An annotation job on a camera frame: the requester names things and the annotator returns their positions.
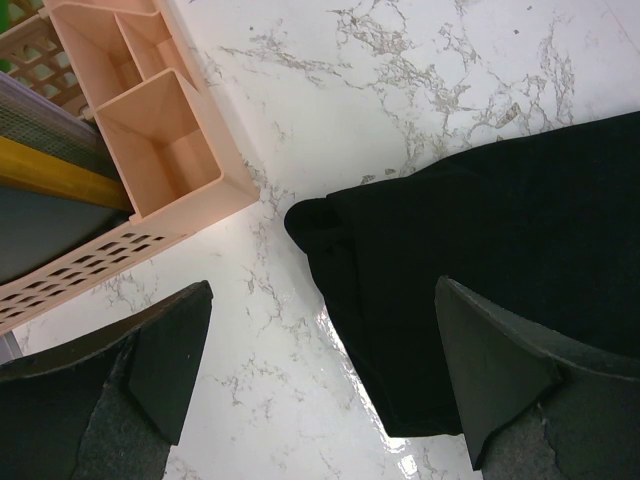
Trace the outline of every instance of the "white marble tile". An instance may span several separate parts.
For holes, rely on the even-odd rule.
[[[167,479],[481,478],[462,438],[384,435],[283,215],[638,110],[637,22],[612,0],[173,1],[261,202],[20,327],[24,352],[207,279],[214,313]]]

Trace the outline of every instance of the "black fabric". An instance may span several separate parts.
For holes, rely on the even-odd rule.
[[[475,148],[295,205],[335,328],[392,436],[460,433],[434,303],[448,275],[638,357],[640,114]]]
[[[171,445],[158,435],[153,422],[131,401],[126,389],[134,343],[132,337],[122,341],[82,436],[71,480],[156,480],[164,476]]]
[[[438,282],[436,308],[469,456],[486,480],[640,478],[640,360],[450,279]]]
[[[555,361],[522,348],[457,284],[440,279],[436,311],[471,464],[488,439],[562,383]]]
[[[196,283],[2,365],[0,479],[162,479],[187,414],[211,298],[209,284]]]

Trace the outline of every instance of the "marble floor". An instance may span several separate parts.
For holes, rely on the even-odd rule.
[[[384,434],[283,216],[462,149],[640,109],[640,4],[172,2],[261,201],[18,328],[23,352],[207,279],[213,317],[167,479],[480,479],[461,437]]]

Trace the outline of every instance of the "diamond-shaped hole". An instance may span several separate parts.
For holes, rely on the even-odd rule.
[[[73,263],[74,263],[74,264],[75,264],[75,263],[84,263],[84,262],[86,262],[87,260],[91,260],[92,258],[93,258],[93,255],[85,255],[84,257],[80,257],[78,260],[76,260],[76,261],[75,261],[75,262],[73,262]]]
[[[33,83],[31,83],[29,80],[27,80],[24,77],[14,77],[14,78],[27,88],[33,87]]]
[[[15,3],[9,3],[9,21],[15,23],[25,17],[27,13]]]
[[[106,245],[101,246],[98,250],[109,250],[112,247],[118,245],[118,242],[109,242]]]
[[[55,85],[51,85],[49,83],[46,83],[42,86],[42,96],[44,98],[52,98],[55,97],[57,94],[60,93],[60,89],[58,87],[56,87]]]
[[[131,243],[144,242],[147,238],[149,238],[149,235],[141,235],[138,238],[136,238],[135,240],[131,240]]]
[[[49,275],[47,275],[48,277],[58,277],[60,275],[62,275],[63,273],[67,273],[70,269],[69,268],[61,268],[60,270],[56,270],[53,273],[50,273]]]
[[[78,83],[78,78],[73,73],[67,72],[60,77],[60,83],[67,88],[73,87]]]
[[[34,282],[31,285],[29,285],[27,288],[38,288],[40,285],[44,285],[45,282]]]
[[[39,59],[42,56],[42,53],[29,45],[25,45],[22,50],[16,52],[16,55],[25,63],[32,63]]]
[[[60,53],[56,53],[53,56],[56,64],[58,65],[58,67],[60,68],[65,68],[69,66],[69,55],[67,55],[67,52],[60,52]]]
[[[122,253],[126,250],[126,248],[122,247],[122,248],[116,248],[113,252],[109,252],[109,255],[117,255],[119,253]]]
[[[38,65],[36,65],[35,67],[33,67],[31,69],[31,73],[33,74],[34,77],[36,77],[38,80],[46,80],[47,78],[51,77],[54,73],[53,70],[51,70],[48,66],[46,66],[44,63],[39,63]]]

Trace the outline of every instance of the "plastic compartment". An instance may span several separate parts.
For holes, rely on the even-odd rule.
[[[116,18],[144,80],[174,68],[193,85],[160,12],[150,16],[118,14]]]
[[[180,74],[167,70],[96,111],[141,217],[222,177],[194,115],[195,95]]]
[[[94,109],[142,82],[113,12],[63,4],[51,16]]]

